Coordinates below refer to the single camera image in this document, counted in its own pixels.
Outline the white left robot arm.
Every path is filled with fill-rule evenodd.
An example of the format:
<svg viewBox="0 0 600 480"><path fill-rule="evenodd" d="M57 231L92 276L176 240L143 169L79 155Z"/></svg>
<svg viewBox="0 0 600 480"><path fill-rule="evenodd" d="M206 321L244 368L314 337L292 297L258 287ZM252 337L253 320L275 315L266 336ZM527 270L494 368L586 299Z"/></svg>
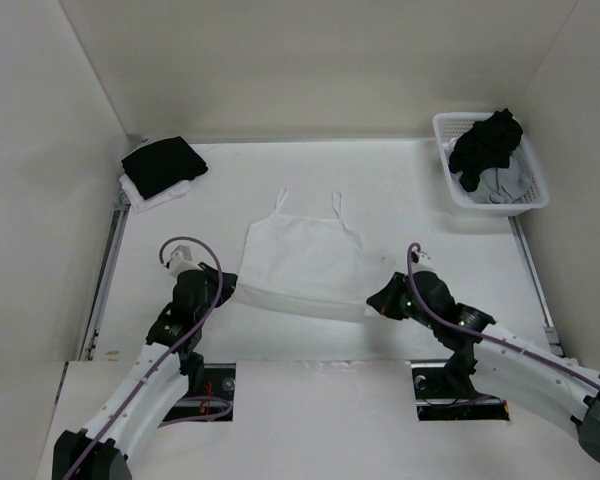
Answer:
<svg viewBox="0 0 600 480"><path fill-rule="evenodd" d="M179 273L172 299L149 329L133 367L98 413L64 431L53 449L54 479L129 479L151 436L184 422L228 420L233 393L227 368L196 352L202 327L235 291L238 277L200 263Z"/></svg>

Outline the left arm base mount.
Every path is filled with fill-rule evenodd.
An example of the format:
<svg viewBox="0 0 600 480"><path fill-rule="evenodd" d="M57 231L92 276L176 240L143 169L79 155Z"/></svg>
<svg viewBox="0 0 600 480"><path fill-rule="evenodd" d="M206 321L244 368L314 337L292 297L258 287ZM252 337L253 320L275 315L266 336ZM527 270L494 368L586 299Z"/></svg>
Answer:
<svg viewBox="0 0 600 480"><path fill-rule="evenodd" d="M189 390L169 410L164 422L189 417L207 417L224 410L228 412L217 421L231 421L231 404L236 392L235 364L205 364L195 380L189 382Z"/></svg>

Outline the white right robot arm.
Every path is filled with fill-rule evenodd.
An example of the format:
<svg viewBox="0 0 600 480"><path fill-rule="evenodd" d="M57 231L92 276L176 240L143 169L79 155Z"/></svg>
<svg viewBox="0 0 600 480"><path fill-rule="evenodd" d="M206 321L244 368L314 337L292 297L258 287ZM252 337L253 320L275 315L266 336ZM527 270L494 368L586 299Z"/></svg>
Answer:
<svg viewBox="0 0 600 480"><path fill-rule="evenodd" d="M412 319L452 351L444 384L499 397L554 424L600 464L600 372L519 339L489 314L456 301L431 271L395 273L367 305L383 317Z"/></svg>

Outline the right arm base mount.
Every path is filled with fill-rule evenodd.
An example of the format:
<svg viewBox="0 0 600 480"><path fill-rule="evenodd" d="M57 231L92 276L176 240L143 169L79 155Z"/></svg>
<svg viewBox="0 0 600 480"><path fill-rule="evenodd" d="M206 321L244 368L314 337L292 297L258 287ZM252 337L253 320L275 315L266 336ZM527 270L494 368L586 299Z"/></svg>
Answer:
<svg viewBox="0 0 600 480"><path fill-rule="evenodd" d="M444 362L411 364L420 421L509 421L507 402L475 390L468 378L452 373Z"/></svg>

